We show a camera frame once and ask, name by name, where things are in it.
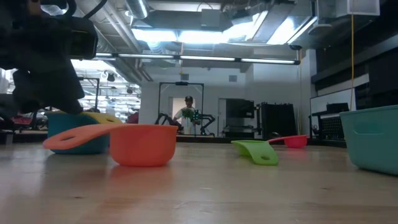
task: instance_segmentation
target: metal frame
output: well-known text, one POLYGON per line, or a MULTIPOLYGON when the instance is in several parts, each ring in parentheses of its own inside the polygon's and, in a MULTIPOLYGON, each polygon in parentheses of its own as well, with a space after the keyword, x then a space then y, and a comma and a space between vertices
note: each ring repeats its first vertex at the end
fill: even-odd
POLYGON ((204 95, 205 95, 205 84, 204 83, 188 83, 188 82, 160 82, 159 83, 159 95, 157 99, 157 114, 160 114, 160 92, 162 90, 163 84, 174 84, 177 86, 188 86, 188 85, 200 85, 201 86, 201 121, 200 125, 201 128, 203 127, 203 102, 204 102, 204 95))
POLYGON ((96 80, 97 81, 97 86, 96 86, 96 91, 95 91, 95 109, 98 109, 98 95, 100 94, 100 79, 99 78, 85 78, 85 77, 79 77, 80 81, 83 80, 96 80))

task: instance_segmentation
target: orange measuring cup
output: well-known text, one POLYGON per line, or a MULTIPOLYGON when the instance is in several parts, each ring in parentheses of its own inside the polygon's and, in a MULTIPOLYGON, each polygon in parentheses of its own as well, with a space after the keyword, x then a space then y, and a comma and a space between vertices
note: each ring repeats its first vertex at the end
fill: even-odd
POLYGON ((174 155, 176 126, 92 124, 73 128, 44 141, 46 149, 71 149, 110 133, 111 157, 122 166, 162 166, 174 155))

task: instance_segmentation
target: measuring cup handle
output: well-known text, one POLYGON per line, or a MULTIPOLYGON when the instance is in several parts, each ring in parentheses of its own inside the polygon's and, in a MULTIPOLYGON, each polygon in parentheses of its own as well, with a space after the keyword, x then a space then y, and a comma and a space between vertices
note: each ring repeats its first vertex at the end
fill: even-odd
POLYGON ((134 126, 134 124, 92 124, 73 128, 56 134, 44 141, 45 149, 71 149, 80 146, 98 136, 110 133, 114 129, 134 126))

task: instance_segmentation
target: yellow object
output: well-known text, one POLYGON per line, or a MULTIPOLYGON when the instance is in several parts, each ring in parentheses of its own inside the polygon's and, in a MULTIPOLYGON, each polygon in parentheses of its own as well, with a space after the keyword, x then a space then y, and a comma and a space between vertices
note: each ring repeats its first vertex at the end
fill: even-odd
POLYGON ((94 112, 81 112, 99 122, 99 124, 123 124, 121 120, 110 114, 94 113, 94 112))

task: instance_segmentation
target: cable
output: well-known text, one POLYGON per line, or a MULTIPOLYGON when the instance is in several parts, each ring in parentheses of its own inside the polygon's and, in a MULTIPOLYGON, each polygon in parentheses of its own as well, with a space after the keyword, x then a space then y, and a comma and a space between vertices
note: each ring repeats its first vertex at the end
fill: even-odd
POLYGON ((201 2, 199 3, 198 7, 197 7, 197 11, 199 11, 199 7, 203 4, 206 3, 208 6, 210 6, 211 9, 213 9, 213 6, 211 6, 210 4, 208 4, 207 2, 201 2))
POLYGON ((349 102, 349 110, 353 110, 353 95, 354 95, 354 74, 355 74, 355 60, 354 60, 354 14, 351 15, 351 99, 349 102))
POLYGON ((302 129, 302 101, 303 101, 303 96, 302 96, 302 60, 303 60, 303 52, 302 49, 300 49, 300 117, 298 118, 298 135, 301 135, 301 129, 302 129))
POLYGON ((68 11, 64 14, 64 16, 73 16, 76 12, 77 5, 75 0, 68 0, 68 11))
POLYGON ((100 9, 102 9, 102 7, 104 7, 104 5, 106 4, 108 0, 101 0, 101 2, 95 6, 95 8, 93 10, 91 10, 89 13, 87 13, 85 16, 83 16, 83 18, 85 19, 89 19, 92 16, 94 16, 94 14, 96 14, 100 9))

